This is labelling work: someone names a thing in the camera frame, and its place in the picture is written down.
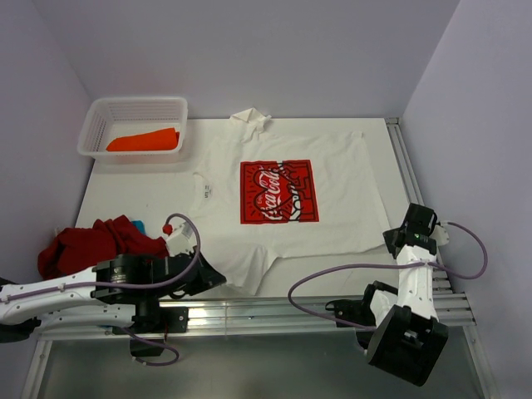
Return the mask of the white printed t-shirt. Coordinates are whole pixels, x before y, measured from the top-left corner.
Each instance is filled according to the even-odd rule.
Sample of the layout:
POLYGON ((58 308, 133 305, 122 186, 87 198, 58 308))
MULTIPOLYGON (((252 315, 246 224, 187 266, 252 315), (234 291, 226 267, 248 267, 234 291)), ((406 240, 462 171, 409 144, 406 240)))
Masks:
POLYGON ((203 255, 246 293, 277 259, 363 253, 389 226, 361 131, 278 134, 248 109, 210 140, 194 178, 203 255))

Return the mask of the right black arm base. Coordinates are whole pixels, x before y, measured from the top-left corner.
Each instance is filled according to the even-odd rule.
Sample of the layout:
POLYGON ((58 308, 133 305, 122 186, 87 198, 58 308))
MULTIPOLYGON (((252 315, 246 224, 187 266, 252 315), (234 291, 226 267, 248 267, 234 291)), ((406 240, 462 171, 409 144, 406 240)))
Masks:
POLYGON ((355 332, 357 345, 362 352, 365 352, 368 349, 373 331, 376 328, 376 319, 370 309, 370 302, 368 299, 333 300, 326 303, 325 310, 332 312, 335 318, 362 325, 364 329, 359 328, 355 332))

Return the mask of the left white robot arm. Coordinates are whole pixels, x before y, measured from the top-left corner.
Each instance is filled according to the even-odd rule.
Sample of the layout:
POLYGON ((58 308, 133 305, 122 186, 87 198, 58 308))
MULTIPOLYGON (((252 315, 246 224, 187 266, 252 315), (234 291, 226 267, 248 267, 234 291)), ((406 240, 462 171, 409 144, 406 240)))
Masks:
POLYGON ((35 331, 71 326, 153 333, 163 324, 163 297, 195 296, 225 282, 223 274, 195 253, 162 259, 122 254, 40 283, 2 281, 1 341, 21 342, 35 331))

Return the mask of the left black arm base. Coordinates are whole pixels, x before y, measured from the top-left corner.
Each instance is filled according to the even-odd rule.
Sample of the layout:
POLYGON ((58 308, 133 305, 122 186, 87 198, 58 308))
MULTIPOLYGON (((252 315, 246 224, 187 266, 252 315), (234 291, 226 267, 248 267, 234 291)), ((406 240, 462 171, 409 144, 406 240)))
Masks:
POLYGON ((130 355, 134 362, 147 367, 165 367, 180 359, 179 351, 168 343, 171 333, 185 333, 189 321, 187 307, 162 308, 160 321, 146 332, 139 328, 112 327, 114 335, 129 338, 130 355))

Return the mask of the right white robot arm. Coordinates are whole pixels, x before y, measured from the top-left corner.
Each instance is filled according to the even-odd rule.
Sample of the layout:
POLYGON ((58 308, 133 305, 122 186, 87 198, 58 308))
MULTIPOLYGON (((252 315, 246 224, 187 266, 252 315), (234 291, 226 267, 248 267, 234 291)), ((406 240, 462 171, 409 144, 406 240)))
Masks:
POLYGON ((375 283, 359 306, 362 319, 376 324, 367 362, 418 387, 426 383, 449 335, 433 300, 436 221, 434 210, 410 204, 401 226, 383 233, 399 267, 398 287, 375 283))

